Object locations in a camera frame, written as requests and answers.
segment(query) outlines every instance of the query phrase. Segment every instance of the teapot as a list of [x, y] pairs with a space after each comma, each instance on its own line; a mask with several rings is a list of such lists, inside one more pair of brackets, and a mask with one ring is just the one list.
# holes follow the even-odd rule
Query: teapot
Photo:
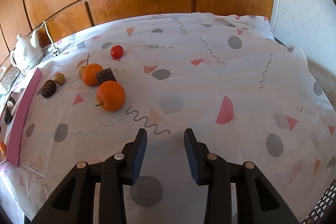
[[18, 34], [14, 51], [10, 52], [10, 61], [23, 74], [33, 68], [43, 57], [43, 52], [37, 38], [36, 30], [31, 37]]

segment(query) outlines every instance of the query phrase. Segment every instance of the red tomato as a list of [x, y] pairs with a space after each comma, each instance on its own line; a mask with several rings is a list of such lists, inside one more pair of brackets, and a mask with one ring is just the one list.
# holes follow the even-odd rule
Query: red tomato
[[111, 48], [110, 53], [113, 58], [120, 58], [124, 53], [124, 49], [120, 45], [117, 45]]

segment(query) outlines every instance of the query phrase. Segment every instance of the white wall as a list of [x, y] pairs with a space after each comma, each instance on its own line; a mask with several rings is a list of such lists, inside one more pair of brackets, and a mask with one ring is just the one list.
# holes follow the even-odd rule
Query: white wall
[[279, 0], [274, 36], [300, 47], [309, 69], [336, 105], [336, 6], [332, 0]]

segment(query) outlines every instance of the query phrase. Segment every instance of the metal pin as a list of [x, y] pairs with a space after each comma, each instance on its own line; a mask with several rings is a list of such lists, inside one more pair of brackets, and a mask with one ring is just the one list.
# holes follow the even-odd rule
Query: metal pin
[[209, 160], [215, 160], [215, 159], [217, 159], [217, 155], [214, 154], [214, 153], [209, 153], [209, 154], [207, 155], [207, 158], [208, 158]]
[[114, 155], [114, 158], [116, 160], [122, 160], [125, 157], [125, 155], [123, 153], [118, 153]]
[[254, 163], [248, 161], [247, 163], [245, 163], [245, 167], [246, 167], [247, 169], [253, 169], [253, 168], [254, 168]]
[[83, 169], [85, 166], [86, 166], [85, 161], [80, 161], [79, 163], [77, 163], [77, 168], [78, 169]]

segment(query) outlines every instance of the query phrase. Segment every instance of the tablecloth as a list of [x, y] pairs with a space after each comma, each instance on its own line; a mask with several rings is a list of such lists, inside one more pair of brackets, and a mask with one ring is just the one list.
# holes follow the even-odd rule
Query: tablecloth
[[[335, 110], [302, 50], [277, 44], [267, 18], [144, 16], [57, 45], [61, 54], [38, 65], [43, 76], [26, 117], [20, 166], [3, 172], [30, 219], [77, 162], [106, 160], [139, 128], [148, 145], [140, 178], [124, 187], [130, 224], [203, 223], [207, 187], [192, 180], [186, 128], [226, 161], [254, 162], [299, 221], [336, 175]], [[120, 59], [110, 56], [114, 45], [124, 48]], [[78, 76], [88, 54], [124, 87], [121, 110], [95, 107], [97, 86]], [[39, 89], [58, 72], [65, 84], [43, 98]]]

